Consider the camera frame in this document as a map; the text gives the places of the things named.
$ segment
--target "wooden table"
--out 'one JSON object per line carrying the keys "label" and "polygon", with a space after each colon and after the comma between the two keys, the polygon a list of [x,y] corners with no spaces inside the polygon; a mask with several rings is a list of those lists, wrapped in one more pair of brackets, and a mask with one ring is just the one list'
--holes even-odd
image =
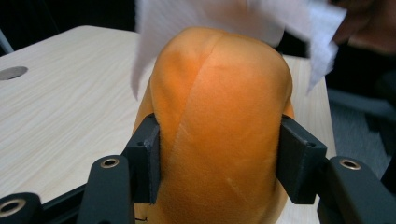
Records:
{"label": "wooden table", "polygon": [[[130,87],[137,38],[82,26],[0,58],[0,71],[28,69],[0,81],[0,198],[30,191],[45,203],[86,183],[94,161],[123,151],[140,104]],[[334,156],[325,83],[307,94],[308,60],[285,58],[296,120]],[[278,223],[318,223],[316,207],[288,203]]]}

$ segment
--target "gray carpet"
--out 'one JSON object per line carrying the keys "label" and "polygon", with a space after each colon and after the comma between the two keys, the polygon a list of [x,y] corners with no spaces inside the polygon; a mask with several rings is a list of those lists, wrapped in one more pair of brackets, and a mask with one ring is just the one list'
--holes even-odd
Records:
{"label": "gray carpet", "polygon": [[329,90],[332,127],[338,156],[367,164],[378,178],[390,162],[378,132],[370,131],[365,115],[396,119],[396,110],[387,102]]}

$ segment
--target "round hole in table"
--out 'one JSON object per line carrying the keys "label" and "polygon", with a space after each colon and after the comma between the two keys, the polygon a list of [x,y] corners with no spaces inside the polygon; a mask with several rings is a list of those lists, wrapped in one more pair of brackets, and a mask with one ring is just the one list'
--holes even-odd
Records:
{"label": "round hole in table", "polygon": [[27,72],[28,68],[24,66],[10,67],[0,71],[0,81],[10,80],[15,77],[20,77]]}

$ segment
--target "paper sheet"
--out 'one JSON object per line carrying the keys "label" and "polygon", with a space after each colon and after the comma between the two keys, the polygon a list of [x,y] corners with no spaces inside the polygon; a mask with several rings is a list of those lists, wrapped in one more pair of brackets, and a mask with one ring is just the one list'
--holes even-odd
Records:
{"label": "paper sheet", "polygon": [[134,62],[134,96],[144,69],[163,46],[189,26],[220,28],[258,38],[275,47],[284,30],[309,42],[311,90],[332,69],[332,37],[346,12],[322,0],[138,0],[141,34]]}

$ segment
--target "dark background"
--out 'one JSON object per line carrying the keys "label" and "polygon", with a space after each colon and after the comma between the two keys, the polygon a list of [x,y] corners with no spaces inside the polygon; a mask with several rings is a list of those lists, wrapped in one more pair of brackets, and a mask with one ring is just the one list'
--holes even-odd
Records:
{"label": "dark background", "polygon": [[0,0],[0,29],[14,50],[80,25],[134,31],[134,0]]}

